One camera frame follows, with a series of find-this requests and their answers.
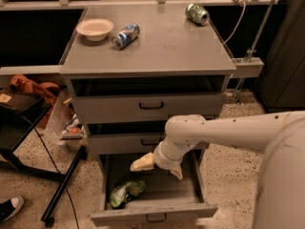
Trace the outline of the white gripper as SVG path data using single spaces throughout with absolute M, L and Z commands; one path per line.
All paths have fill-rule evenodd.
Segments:
M 156 164 L 159 168 L 170 171 L 172 175 L 182 180 L 181 163 L 183 156 L 190 150 L 190 144 L 179 144 L 170 139 L 164 139 L 158 144 L 153 153 L 147 153 L 135 160 L 131 165 L 131 171 L 152 170 L 154 164 Z

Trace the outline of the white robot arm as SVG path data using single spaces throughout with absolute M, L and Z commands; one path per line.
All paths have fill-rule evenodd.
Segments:
M 134 161 L 132 171 L 159 167 L 182 177 L 182 158 L 207 142 L 261 153 L 263 159 L 252 229 L 305 229 L 305 112 L 207 120 L 175 115 L 153 152 Z

